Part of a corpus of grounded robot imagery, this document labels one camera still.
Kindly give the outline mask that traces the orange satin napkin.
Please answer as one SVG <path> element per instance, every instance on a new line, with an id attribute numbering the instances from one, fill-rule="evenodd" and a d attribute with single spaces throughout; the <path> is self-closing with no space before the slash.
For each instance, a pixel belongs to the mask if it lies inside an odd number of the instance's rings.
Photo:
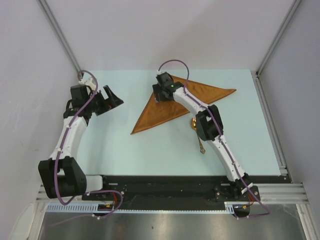
<path id="1" fill-rule="evenodd" d="M 174 82 L 180 82 L 182 84 L 187 83 L 187 90 L 205 104 L 212 104 L 236 91 L 234 88 L 220 88 L 192 80 L 185 80 L 184 78 L 177 76 L 173 76 L 172 78 Z M 186 115 L 189 112 L 190 111 L 184 106 L 174 101 L 157 103 L 155 96 L 152 93 L 135 126 L 133 127 L 131 134 L 133 135 L 159 126 Z"/>

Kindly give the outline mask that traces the gold ornate spoon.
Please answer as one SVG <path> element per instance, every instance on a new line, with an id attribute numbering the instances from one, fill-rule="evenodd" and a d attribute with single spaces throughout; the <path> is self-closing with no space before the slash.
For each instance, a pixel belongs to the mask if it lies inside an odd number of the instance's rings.
<path id="1" fill-rule="evenodd" d="M 196 118 L 195 117 L 191 118 L 190 127 L 196 133 L 197 140 L 198 140 L 198 143 L 199 143 L 199 151 L 201 152 L 201 154 L 204 155 L 206 153 L 206 150 L 205 150 L 205 148 L 204 148 L 204 146 L 202 144 L 202 141 L 201 141 L 201 139 L 200 139 L 200 137 L 199 137 L 199 135 L 197 133 L 197 126 L 196 126 Z"/>

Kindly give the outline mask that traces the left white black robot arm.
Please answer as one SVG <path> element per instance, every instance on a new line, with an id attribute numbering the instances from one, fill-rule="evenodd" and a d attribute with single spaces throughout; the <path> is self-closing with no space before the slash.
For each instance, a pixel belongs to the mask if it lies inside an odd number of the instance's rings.
<path id="1" fill-rule="evenodd" d="M 70 88 L 71 98 L 63 113 L 63 129 L 58 143 L 49 159 L 38 164 L 44 190 L 50 199 L 81 196 L 89 192 L 100 200 L 110 196 L 111 188 L 103 183 L 103 177 L 99 174 L 86 175 L 76 161 L 82 136 L 92 115 L 102 115 L 123 104 L 108 85 L 103 89 L 107 98 L 101 91 L 94 93 L 90 85 Z"/>

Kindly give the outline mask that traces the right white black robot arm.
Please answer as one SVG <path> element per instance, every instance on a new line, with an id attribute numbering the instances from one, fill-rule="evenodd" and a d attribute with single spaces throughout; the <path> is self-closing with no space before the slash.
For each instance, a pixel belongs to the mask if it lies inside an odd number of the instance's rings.
<path id="1" fill-rule="evenodd" d="M 223 165 L 231 185 L 231 196 L 237 201 L 242 201 L 249 193 L 254 196 L 251 190 L 253 182 L 227 144 L 218 107 L 199 100 L 187 90 L 186 84 L 174 82 L 168 72 L 159 71 L 156 79 L 157 84 L 152 88 L 157 103 L 174 101 L 195 116 L 196 133 L 202 141 L 209 144 Z"/>

